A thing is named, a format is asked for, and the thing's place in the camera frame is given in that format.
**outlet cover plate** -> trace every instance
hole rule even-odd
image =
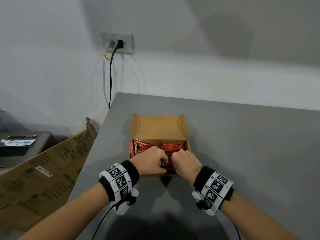
[[[107,49],[108,53],[112,53],[118,43],[118,40],[123,40],[123,48],[118,49],[117,53],[121,54],[134,54],[134,39],[132,34],[123,34],[123,33],[116,33],[116,32],[101,32],[101,41],[102,45],[105,49],[108,41],[111,39],[113,40],[114,44],[111,44],[111,46]]]

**hand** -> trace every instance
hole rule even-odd
[[[195,182],[196,177],[202,169],[202,164],[194,154],[181,149],[172,154],[171,160],[176,169],[176,173],[189,180],[191,183]]]
[[[161,168],[168,164],[168,156],[165,151],[153,146],[143,153],[134,156],[130,161],[137,168],[140,175],[166,173],[167,170]]]

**yellow cable tie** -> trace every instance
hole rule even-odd
[[[106,57],[106,53],[103,54],[103,56],[106,58],[106,60],[111,61],[109,58]]]

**white cable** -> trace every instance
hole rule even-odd
[[[113,40],[109,40],[109,42],[106,44],[106,48],[104,50],[104,53],[106,54],[107,53],[107,49],[110,47],[111,45],[111,42],[113,42]],[[108,102],[108,99],[107,99],[107,95],[106,95],[106,73],[104,71],[104,68],[105,68],[105,63],[106,63],[106,57],[103,56],[103,61],[102,61],[102,74],[103,74],[103,94],[104,94],[104,98],[106,100],[106,104],[108,105],[108,108],[109,107],[109,102]]]

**open cardboard box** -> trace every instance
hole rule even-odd
[[[184,119],[184,114],[180,116],[147,116],[134,113],[130,125],[130,132],[133,138],[151,143],[155,146],[159,146],[160,142],[186,143],[186,150],[191,152],[190,144],[187,140],[189,126]],[[144,176],[176,177],[178,174],[161,173]]]

